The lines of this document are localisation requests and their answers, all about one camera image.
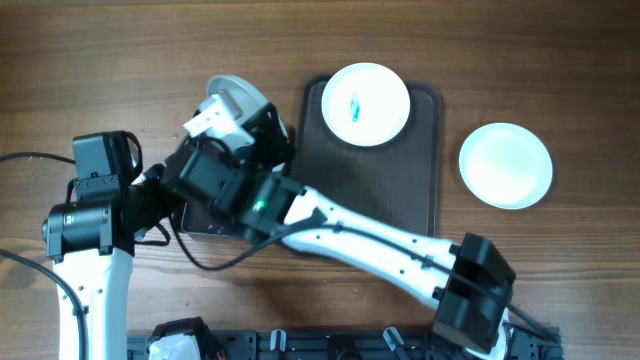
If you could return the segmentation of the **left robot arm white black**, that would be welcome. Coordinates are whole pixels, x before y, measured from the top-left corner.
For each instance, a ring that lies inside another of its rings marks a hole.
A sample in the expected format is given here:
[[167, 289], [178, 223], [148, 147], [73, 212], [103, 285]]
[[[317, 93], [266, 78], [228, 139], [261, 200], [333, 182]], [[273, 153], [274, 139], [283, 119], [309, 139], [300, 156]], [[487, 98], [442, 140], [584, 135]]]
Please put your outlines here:
[[127, 298], [137, 245], [181, 204], [160, 184], [155, 164], [126, 189], [103, 196], [66, 199], [49, 212], [42, 233], [58, 286], [61, 359], [125, 359]]

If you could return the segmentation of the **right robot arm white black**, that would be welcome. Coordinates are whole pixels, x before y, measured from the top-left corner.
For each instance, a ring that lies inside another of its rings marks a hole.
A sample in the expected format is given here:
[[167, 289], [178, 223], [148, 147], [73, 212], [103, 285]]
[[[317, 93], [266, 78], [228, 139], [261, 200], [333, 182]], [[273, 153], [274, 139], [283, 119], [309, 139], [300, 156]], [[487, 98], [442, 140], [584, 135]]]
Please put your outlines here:
[[263, 245], [280, 242], [378, 276], [435, 310], [434, 332], [488, 359], [508, 351], [515, 273], [487, 239], [419, 236], [351, 211], [275, 172], [292, 151], [269, 102], [215, 94], [185, 123], [191, 199]]

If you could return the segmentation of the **white plate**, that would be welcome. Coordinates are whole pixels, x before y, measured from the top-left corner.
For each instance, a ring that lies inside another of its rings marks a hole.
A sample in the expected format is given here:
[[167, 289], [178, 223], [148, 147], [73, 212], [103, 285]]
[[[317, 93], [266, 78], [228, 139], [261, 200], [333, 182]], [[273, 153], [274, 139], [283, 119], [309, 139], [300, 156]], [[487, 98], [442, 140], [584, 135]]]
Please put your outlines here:
[[348, 65], [327, 82], [321, 114], [338, 139], [357, 147], [375, 147], [395, 138], [408, 122], [410, 95], [404, 81], [376, 63]]
[[460, 148], [458, 166], [475, 197], [505, 210], [520, 210], [541, 201], [554, 176], [544, 143], [512, 123], [491, 123], [474, 130]]
[[[244, 78], [241, 78], [236, 75], [218, 75], [209, 79], [207, 83], [207, 99], [203, 101], [199, 106], [199, 111], [204, 111], [206, 108], [210, 107], [215, 101], [210, 100], [211, 96], [218, 94], [223, 100], [221, 101], [223, 105], [227, 105], [226, 98], [231, 98], [236, 103], [236, 108], [239, 108], [238, 111], [240, 115], [234, 115], [236, 118], [235, 121], [238, 125], [242, 124], [242, 120], [247, 118], [247, 115], [252, 115], [257, 112], [260, 108], [267, 105], [269, 102], [268, 99], [251, 83], [249, 83]], [[285, 127], [284, 122], [278, 115], [279, 121], [279, 133], [281, 133], [289, 142], [288, 131]], [[222, 139], [230, 148], [235, 156], [240, 155], [240, 138], [236, 135], [230, 135], [226, 137], [216, 136], [213, 137]], [[286, 163], [282, 162], [275, 165], [272, 168], [273, 172], [284, 172]]]

